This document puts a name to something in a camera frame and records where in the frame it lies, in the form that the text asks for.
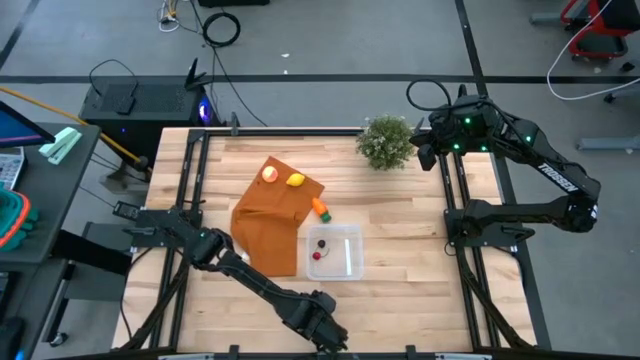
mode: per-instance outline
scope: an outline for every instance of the black computer tower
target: black computer tower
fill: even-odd
[[[149,166],[155,163],[162,129],[221,126],[203,86],[187,89],[184,78],[172,76],[138,78],[132,94],[135,81],[133,77],[96,80],[98,91],[89,89],[80,118],[99,126],[134,155],[145,156]],[[123,111],[123,104],[131,98],[133,105],[124,106]],[[113,150],[133,165],[131,159]]]

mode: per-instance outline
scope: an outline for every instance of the potted plant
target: potted plant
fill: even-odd
[[[404,116],[383,115],[369,121],[358,136],[356,151],[369,159],[375,170],[402,169],[414,153],[409,143],[411,128]]]

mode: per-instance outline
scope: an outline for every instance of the orange towel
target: orange towel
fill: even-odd
[[[273,183],[262,179],[267,166],[278,171]],[[265,276],[296,275],[298,227],[311,211],[311,199],[324,190],[309,177],[299,187],[288,186],[287,179],[297,172],[269,157],[233,209],[231,235]]]

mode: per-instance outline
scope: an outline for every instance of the toy carrot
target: toy carrot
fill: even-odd
[[[322,200],[318,198],[311,199],[311,205],[313,206],[313,210],[315,210],[316,214],[320,216],[323,223],[328,223],[331,221],[331,215],[329,215],[329,209],[327,209],[327,205],[325,205]]]

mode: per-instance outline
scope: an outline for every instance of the wooden table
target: wooden table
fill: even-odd
[[[149,209],[167,209],[175,202],[187,133],[188,129],[164,130],[147,196]],[[347,345],[352,352],[402,352],[408,344],[424,352],[470,351],[456,260],[443,251],[446,202],[439,167],[423,172],[418,159],[412,158],[404,170],[374,171],[356,154],[354,140],[213,137],[203,187],[203,225],[230,232],[231,211],[267,156],[274,156],[325,185],[322,198],[334,223],[360,224],[366,266],[361,281],[307,279],[303,254],[307,229],[319,223],[312,213],[298,231],[298,274],[275,278],[277,284],[300,292],[329,293],[337,301],[335,319],[349,331]],[[194,159],[198,156],[199,147]],[[489,155],[469,154],[464,160],[471,196],[499,203]],[[455,174],[452,159],[450,169]],[[192,176],[188,199],[193,183]],[[455,179],[453,185],[461,206]],[[164,254],[164,249],[154,249],[129,276],[124,311],[134,332],[156,302]],[[515,259],[490,248],[483,254],[494,302],[518,333],[535,343]],[[166,313],[161,344],[167,343],[172,308]],[[483,343],[488,345],[480,309],[476,301]],[[113,345],[126,340],[120,319]],[[269,304],[239,283],[192,270],[179,350],[227,352],[231,344],[240,345],[241,352],[315,350],[282,325]]]

